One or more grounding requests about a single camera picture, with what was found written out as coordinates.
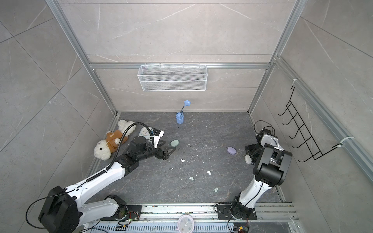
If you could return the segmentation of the white earbud charging case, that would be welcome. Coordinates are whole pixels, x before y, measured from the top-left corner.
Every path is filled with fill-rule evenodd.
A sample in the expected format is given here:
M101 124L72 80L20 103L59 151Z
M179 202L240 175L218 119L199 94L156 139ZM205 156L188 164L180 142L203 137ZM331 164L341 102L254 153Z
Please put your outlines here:
M245 162L247 163L247 164L251 164L252 163L252 159L251 159L251 157L250 157L250 155L245 155Z

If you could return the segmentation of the purple earbud charging case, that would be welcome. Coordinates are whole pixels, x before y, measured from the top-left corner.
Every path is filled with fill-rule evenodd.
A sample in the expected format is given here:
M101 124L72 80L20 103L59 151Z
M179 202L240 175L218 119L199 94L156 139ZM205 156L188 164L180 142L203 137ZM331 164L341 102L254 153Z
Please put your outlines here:
M233 147L228 147L227 152L231 155L235 155L237 153L237 150Z

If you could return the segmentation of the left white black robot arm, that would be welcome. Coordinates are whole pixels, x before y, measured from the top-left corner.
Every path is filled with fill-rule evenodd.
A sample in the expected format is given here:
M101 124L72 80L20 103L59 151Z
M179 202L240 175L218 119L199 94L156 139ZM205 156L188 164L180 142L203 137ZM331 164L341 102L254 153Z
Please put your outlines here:
M104 168L66 188L53 188L44 202L39 222L50 233L72 233L76 228L103 217L124 218L126 202L117 195L110 195L100 202L87 201L109 184L134 171L141 160L153 156L167 160L175 150L175 147L165 146L164 140L153 147L145 137L135 137L110 168Z

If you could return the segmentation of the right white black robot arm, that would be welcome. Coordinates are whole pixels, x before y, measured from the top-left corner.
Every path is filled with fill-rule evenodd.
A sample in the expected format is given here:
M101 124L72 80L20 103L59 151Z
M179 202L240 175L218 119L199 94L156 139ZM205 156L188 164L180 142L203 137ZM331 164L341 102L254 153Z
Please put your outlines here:
M254 178L232 202L231 213L235 219L249 218L260 197L276 185L282 185L293 157L280 146L274 130L263 128L255 137L256 144L246 147Z

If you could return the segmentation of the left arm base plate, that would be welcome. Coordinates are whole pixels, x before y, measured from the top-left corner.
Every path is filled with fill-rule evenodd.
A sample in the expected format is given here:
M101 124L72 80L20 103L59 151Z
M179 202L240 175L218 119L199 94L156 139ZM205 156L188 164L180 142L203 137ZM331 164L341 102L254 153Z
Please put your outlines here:
M139 220L142 212L142 205L130 204L125 209L118 210L114 216L103 217L103 221L125 221L125 220Z

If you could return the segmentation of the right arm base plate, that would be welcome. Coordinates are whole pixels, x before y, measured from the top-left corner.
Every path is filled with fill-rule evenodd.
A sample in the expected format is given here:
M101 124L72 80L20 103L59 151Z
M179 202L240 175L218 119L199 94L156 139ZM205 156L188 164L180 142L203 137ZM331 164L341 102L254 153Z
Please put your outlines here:
M214 206L219 220L257 220L255 209L240 210L231 209L231 204L219 203Z

